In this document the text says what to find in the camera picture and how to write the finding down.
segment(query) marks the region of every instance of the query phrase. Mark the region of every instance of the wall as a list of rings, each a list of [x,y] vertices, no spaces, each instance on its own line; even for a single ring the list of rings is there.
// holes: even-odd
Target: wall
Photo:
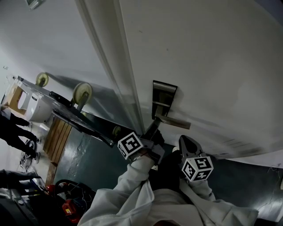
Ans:
[[[93,48],[75,1],[47,0],[29,11],[24,0],[0,1],[0,46],[19,68],[19,76],[35,81],[52,74],[46,89],[67,99],[79,82],[93,86],[83,110],[131,127],[111,81]]]
[[[169,144],[181,134],[223,158],[283,149],[283,30],[251,0],[121,0],[126,40],[145,128],[152,81],[178,86],[161,125]]]

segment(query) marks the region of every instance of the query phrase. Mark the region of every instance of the cart wheel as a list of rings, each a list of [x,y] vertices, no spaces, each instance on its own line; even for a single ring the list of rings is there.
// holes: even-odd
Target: cart wheel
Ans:
[[[88,93],[88,100],[87,100],[87,102],[88,102],[90,100],[91,96],[92,96],[91,85],[88,84],[88,83],[77,84],[77,86],[75,87],[75,89],[73,91],[73,100],[76,104],[80,103],[80,100],[82,99],[85,92]]]
[[[36,77],[35,84],[40,87],[44,87],[48,84],[48,81],[49,81],[49,76],[46,73],[42,72],[39,73],[38,76]]]

